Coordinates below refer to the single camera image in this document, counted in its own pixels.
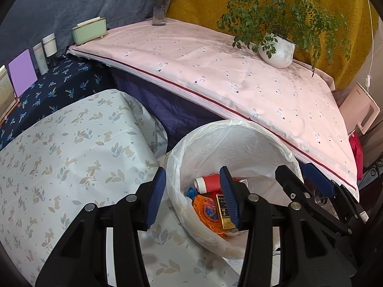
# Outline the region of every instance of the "pink tablecloth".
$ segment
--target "pink tablecloth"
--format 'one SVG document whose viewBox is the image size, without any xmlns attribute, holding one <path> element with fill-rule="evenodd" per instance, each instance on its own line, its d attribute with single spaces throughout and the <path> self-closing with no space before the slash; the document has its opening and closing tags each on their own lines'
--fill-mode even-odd
<svg viewBox="0 0 383 287">
<path fill-rule="evenodd" d="M 259 123 L 359 199 L 345 124 L 325 80 L 297 63 L 275 69 L 231 44 L 229 35 L 169 19 L 162 27 L 146 21 L 115 28 L 69 52 L 136 74 L 222 117 Z"/>
</svg>

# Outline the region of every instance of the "gray wall fabric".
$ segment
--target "gray wall fabric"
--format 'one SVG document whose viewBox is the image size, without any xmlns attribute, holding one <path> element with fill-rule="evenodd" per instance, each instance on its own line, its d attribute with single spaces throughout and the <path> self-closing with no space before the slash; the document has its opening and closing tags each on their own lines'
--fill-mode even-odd
<svg viewBox="0 0 383 287">
<path fill-rule="evenodd" d="M 74 44 L 71 28 L 101 16 L 107 27 L 140 22 L 152 16 L 153 0 L 16 0 L 0 26 L 0 65 L 8 64 L 25 49 L 55 33 L 57 49 L 63 53 Z"/>
</svg>

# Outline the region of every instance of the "yellow curtain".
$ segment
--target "yellow curtain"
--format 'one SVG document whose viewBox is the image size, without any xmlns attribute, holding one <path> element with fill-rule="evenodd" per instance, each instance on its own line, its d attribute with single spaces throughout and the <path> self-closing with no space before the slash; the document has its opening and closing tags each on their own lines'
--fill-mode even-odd
<svg viewBox="0 0 383 287">
<path fill-rule="evenodd" d="M 226 12 L 229 0 L 172 0 L 167 17 L 189 22 L 199 26 L 218 30 L 217 20 Z M 371 49 L 371 23 L 367 0 L 322 0 L 323 7 L 335 13 L 342 13 L 347 21 L 347 37 L 351 40 L 351 58 L 349 61 L 342 49 L 334 52 L 334 63 L 327 64 L 322 55 L 317 67 L 334 78 L 336 89 L 345 88 L 363 64 Z M 378 14 L 373 7 L 372 19 L 374 31 L 378 27 Z M 310 63 L 309 55 L 297 53 L 296 59 Z"/>
</svg>

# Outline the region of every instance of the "orange snack package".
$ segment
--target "orange snack package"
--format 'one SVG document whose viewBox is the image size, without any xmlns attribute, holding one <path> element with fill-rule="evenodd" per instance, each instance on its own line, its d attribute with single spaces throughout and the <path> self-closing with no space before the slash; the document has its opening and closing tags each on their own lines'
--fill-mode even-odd
<svg viewBox="0 0 383 287">
<path fill-rule="evenodd" d="M 217 207 L 214 200 L 197 195 L 194 198 L 193 208 L 201 222 L 220 237 L 226 238 L 226 230 L 222 228 L 220 218 L 217 214 Z"/>
</svg>

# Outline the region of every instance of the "silver bolt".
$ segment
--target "silver bolt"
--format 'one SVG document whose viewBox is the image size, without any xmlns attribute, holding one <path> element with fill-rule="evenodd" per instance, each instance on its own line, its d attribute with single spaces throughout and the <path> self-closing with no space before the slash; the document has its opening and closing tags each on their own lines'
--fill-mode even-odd
<svg viewBox="0 0 383 287">
<path fill-rule="evenodd" d="M 127 197 L 126 197 L 126 200 L 129 202 L 129 203 L 133 203 L 137 200 L 137 196 L 135 194 L 129 194 Z"/>
<path fill-rule="evenodd" d="M 250 202 L 258 202 L 259 201 L 259 196 L 257 194 L 254 194 L 254 193 L 249 194 L 248 195 L 248 200 Z"/>
<path fill-rule="evenodd" d="M 91 212 L 93 209 L 95 209 L 95 205 L 93 203 L 89 203 L 85 205 L 85 210 L 87 212 Z"/>
<path fill-rule="evenodd" d="M 290 206 L 294 210 L 300 210 L 302 208 L 301 204 L 299 204 L 298 202 L 292 202 Z"/>
</svg>

